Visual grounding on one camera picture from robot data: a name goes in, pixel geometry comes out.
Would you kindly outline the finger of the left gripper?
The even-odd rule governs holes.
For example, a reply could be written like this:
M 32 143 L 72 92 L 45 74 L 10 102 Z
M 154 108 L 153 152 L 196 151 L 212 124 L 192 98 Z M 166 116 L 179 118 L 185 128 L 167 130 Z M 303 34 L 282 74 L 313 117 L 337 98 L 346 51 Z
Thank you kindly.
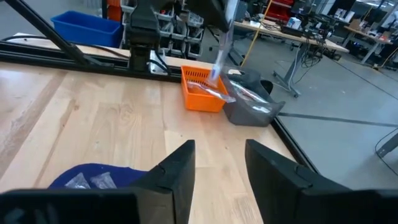
M 224 33 L 227 33 L 230 27 L 230 24 L 223 12 L 213 14 L 213 25 Z

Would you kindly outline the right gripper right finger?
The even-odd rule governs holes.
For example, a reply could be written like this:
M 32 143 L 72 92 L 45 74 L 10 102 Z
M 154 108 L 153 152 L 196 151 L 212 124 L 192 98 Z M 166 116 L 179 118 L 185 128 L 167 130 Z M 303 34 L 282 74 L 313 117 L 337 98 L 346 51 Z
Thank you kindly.
M 264 223 L 334 223 L 326 197 L 351 191 L 253 139 L 245 161 Z

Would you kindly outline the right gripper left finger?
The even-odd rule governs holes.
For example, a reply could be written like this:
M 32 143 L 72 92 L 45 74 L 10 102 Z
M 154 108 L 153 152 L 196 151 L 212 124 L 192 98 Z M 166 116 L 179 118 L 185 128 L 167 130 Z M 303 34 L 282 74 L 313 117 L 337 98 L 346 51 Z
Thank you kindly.
M 187 224 L 195 185 L 195 141 L 188 140 L 138 178 L 129 188 L 134 193 L 138 224 Z

